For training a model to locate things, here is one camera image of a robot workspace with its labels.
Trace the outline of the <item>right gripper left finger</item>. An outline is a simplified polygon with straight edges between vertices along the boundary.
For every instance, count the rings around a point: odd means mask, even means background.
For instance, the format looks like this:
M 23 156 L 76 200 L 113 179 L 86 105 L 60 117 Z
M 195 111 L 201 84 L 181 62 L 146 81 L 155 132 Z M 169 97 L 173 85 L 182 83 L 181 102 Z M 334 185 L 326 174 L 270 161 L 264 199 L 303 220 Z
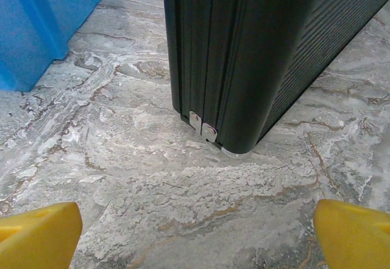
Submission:
M 82 233 L 75 202 L 1 218 L 1 268 L 69 268 Z

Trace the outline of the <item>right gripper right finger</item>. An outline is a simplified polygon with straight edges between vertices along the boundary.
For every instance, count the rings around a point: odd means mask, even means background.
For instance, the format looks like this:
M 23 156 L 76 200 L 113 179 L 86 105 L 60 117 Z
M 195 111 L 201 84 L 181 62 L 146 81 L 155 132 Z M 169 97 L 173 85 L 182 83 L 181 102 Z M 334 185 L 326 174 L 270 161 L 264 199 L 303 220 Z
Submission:
M 389 268 L 389 214 L 321 199 L 314 229 L 329 268 Z

